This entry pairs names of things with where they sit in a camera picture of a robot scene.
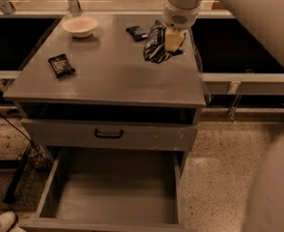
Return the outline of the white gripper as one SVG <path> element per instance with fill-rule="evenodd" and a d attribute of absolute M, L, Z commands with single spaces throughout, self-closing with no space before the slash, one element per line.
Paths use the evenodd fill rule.
<path fill-rule="evenodd" d="M 196 21 L 201 5 L 192 9 L 181 9 L 165 0 L 163 9 L 163 21 L 165 30 L 165 49 L 170 52 L 178 50 L 185 39 L 185 30 L 190 28 Z"/>

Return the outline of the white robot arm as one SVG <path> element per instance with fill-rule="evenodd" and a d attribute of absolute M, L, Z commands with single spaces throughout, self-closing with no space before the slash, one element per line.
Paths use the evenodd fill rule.
<path fill-rule="evenodd" d="M 284 0 L 219 0 L 284 68 Z M 202 0 L 165 0 L 170 28 L 194 24 Z M 245 86 L 258 93 L 284 93 L 284 73 L 254 73 Z M 284 232 L 284 133 L 270 146 L 254 177 L 241 232 Z"/>

